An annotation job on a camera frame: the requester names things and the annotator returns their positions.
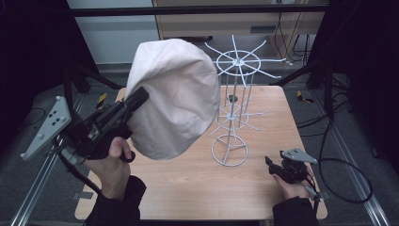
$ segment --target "hand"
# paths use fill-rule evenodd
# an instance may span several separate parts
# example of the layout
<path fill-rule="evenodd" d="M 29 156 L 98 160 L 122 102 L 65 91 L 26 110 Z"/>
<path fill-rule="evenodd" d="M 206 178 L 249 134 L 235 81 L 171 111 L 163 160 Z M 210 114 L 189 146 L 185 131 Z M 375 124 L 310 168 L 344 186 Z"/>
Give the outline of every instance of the hand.
<path fill-rule="evenodd" d="M 308 173 L 310 174 L 310 177 L 313 177 L 313 172 L 311 171 L 310 167 L 308 167 Z M 285 200 L 289 200 L 294 197 L 306 199 L 309 198 L 309 192 L 305 189 L 305 186 L 309 186 L 309 183 L 307 181 L 302 181 L 301 183 L 290 185 L 282 180 L 277 174 L 272 174 L 272 176 L 277 184 L 281 186 Z"/>
<path fill-rule="evenodd" d="M 122 137 L 115 137 L 109 147 L 107 158 L 85 161 L 85 164 L 100 178 L 102 193 L 108 199 L 123 200 L 131 172 L 129 164 L 120 160 L 122 154 L 127 159 L 132 158 L 126 140 Z"/>

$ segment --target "black sleeve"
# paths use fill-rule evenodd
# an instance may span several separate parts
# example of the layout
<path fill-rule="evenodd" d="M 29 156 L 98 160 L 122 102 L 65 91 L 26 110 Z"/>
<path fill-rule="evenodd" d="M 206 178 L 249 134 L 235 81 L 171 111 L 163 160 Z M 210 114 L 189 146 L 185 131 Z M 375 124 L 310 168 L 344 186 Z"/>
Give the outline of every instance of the black sleeve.
<path fill-rule="evenodd" d="M 123 201 L 110 200 L 99 194 L 85 225 L 138 225 L 140 221 L 138 206 L 145 190 L 146 186 L 139 178 L 130 176 Z"/>
<path fill-rule="evenodd" d="M 309 199 L 295 197 L 273 207 L 275 226 L 318 226 L 316 215 Z"/>

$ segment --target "wall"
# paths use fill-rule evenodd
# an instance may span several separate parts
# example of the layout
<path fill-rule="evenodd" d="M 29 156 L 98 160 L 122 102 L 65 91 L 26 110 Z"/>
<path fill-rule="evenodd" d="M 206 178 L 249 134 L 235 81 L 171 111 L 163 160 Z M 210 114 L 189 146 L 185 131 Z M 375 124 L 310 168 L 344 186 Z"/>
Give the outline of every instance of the wall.
<path fill-rule="evenodd" d="M 152 7 L 151 0 L 68 0 L 71 8 Z M 137 46 L 159 40 L 154 16 L 76 18 L 96 64 L 132 63 Z"/>

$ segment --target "table top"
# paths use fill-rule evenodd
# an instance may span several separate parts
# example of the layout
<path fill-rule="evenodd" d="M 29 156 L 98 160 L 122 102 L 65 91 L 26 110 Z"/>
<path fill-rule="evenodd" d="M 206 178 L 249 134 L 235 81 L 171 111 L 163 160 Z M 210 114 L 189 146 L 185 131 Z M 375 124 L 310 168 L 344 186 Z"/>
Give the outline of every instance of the table top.
<path fill-rule="evenodd" d="M 242 92 L 243 88 L 239 87 L 239 99 Z M 281 87 L 252 86 L 250 94 L 247 114 L 264 111 L 266 113 L 248 116 L 245 118 L 247 125 L 235 131 L 248 148 L 247 160 L 237 167 L 222 166 L 212 156 L 211 147 L 216 138 L 228 134 L 227 129 L 216 130 L 222 123 L 218 124 L 215 121 L 185 153 L 170 160 L 151 160 L 136 151 L 129 140 L 132 150 L 136 152 L 136 160 L 130 164 L 132 174 L 141 178 L 147 186 L 139 207 L 142 219 L 273 218 L 272 207 L 282 202 L 284 197 L 268 173 L 264 157 L 267 155 L 279 164 L 280 150 L 288 151 L 295 147 L 304 150 L 304 147 Z M 119 98 L 123 95 L 124 89 L 120 91 Z M 221 98 L 225 98 L 223 87 Z M 220 113 L 220 116 L 219 121 L 223 122 L 223 113 Z M 244 153 L 245 148 L 230 150 L 229 160 L 239 161 Z M 94 173 L 91 172 L 88 178 L 100 185 Z M 92 190 L 85 186 L 84 191 Z M 79 219 L 86 218 L 96 199 L 96 194 L 91 200 L 81 199 L 75 216 Z M 321 202 L 317 217 L 326 216 L 326 206 Z"/>

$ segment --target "white hat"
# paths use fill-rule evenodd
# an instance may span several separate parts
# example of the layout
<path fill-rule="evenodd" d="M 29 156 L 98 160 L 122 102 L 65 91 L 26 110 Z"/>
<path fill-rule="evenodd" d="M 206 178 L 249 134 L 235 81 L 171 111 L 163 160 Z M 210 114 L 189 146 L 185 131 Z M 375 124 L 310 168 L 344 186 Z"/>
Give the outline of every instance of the white hat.
<path fill-rule="evenodd" d="M 135 148 L 151 159 L 184 153 L 215 119 L 220 86 L 212 60 L 184 40 L 141 43 L 125 98 L 143 87 L 150 97 L 129 120 Z"/>

